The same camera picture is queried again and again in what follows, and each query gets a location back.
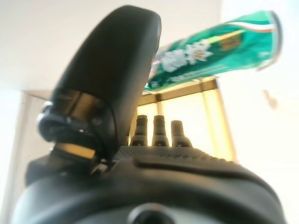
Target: white ceiling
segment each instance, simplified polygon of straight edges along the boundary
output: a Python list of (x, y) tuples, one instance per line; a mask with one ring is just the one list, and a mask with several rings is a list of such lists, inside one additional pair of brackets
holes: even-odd
[(0, 3), (0, 86), (53, 89), (92, 28), (125, 4), (161, 16), (160, 46), (220, 21), (221, 0), (4, 0)]

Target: black plastic device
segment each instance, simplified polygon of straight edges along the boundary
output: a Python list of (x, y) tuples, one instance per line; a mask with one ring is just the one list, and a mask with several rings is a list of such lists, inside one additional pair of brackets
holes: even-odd
[(156, 13), (132, 6), (91, 32), (40, 116), (39, 131), (55, 146), (29, 163), (12, 224), (286, 223), (265, 181), (192, 148), (180, 121), (169, 147), (156, 116), (148, 147), (139, 116), (126, 146), (160, 32)]

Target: textured rubber surface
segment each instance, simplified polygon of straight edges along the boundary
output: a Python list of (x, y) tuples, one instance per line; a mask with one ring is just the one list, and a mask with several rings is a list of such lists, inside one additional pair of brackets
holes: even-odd
[(275, 191), (256, 174), (237, 163), (212, 157), (196, 148), (122, 146), (115, 158), (134, 158), (135, 164), (143, 168), (248, 180), (266, 188), (279, 201)]
[(188, 160), (213, 160), (213, 161), (225, 161), (215, 157), (212, 157), (199, 149), (187, 148), (187, 147), (125, 147), (122, 146), (118, 151), (116, 157), (132, 157), (136, 155), (149, 155), (156, 157), (175, 158), (175, 159), (188, 159)]

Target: white wall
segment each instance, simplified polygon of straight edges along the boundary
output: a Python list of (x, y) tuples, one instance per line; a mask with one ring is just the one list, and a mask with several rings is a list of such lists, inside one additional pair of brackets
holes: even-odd
[(239, 162), (276, 190), (288, 222), (294, 224), (299, 223), (299, 2), (224, 0), (222, 20), (260, 9), (274, 10), (282, 22), (284, 45), (277, 63), (260, 72), (231, 72), (219, 83)]
[[(20, 109), (21, 113), (17, 120), (18, 132), (14, 141), (11, 160), (7, 154), (4, 155), (4, 157), (0, 157), (0, 159), (4, 161), (3, 164), (6, 165), (6, 170), (8, 170), (9, 162), (11, 163), (4, 197), (5, 203), (3, 204), (2, 214), (0, 215), (0, 224), (9, 223), (16, 202), (25, 189), (25, 174), (28, 163), (48, 154), (50, 147), (53, 146), (52, 143), (46, 142), (37, 130), (36, 118), (41, 112), (44, 102), (42, 99), (29, 95), (23, 97)], [(7, 125), (10, 126), (11, 124), (12, 121), (7, 120)], [(13, 141), (14, 136), (12, 130), (7, 133), (6, 137)]]
[(12, 155), (15, 135), (23, 109), (21, 91), (0, 89), (0, 214), (2, 211), (4, 191), (6, 188), (10, 158)]
[(221, 0), (0, 1), (0, 82), (26, 90), (53, 89), (89, 32), (125, 4), (161, 16), (161, 46), (220, 21)]

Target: can label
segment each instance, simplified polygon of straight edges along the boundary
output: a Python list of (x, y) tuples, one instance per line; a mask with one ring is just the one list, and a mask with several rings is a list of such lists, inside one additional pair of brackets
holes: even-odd
[(160, 91), (194, 79), (265, 65), (278, 51), (276, 22), (272, 12), (259, 11), (161, 48), (145, 90)]

